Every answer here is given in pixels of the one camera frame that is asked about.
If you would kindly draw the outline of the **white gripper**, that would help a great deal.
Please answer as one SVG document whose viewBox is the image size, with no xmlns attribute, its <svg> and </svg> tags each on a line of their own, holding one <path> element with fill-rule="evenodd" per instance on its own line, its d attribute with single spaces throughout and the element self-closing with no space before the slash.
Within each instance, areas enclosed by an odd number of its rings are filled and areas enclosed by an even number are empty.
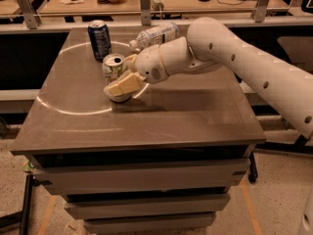
<svg viewBox="0 0 313 235">
<path fill-rule="evenodd" d="M 144 49 L 138 56 L 132 54 L 126 57 L 125 64 L 129 70 L 104 88 L 105 94 L 109 97 L 135 92 L 145 85 L 145 81 L 155 84 L 168 79 L 161 61 L 159 45 Z"/>
</svg>

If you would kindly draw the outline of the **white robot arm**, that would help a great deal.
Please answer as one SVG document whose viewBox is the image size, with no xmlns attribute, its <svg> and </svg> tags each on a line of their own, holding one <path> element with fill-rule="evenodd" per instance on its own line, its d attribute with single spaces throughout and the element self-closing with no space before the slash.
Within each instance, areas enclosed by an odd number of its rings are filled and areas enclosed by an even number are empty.
<svg viewBox="0 0 313 235">
<path fill-rule="evenodd" d="M 154 45 L 126 59 L 128 70 L 104 92 L 119 100 L 177 73 L 229 68 L 303 136 L 313 135 L 313 75 L 241 40 L 212 18 L 193 21 L 185 37 Z"/>
</svg>

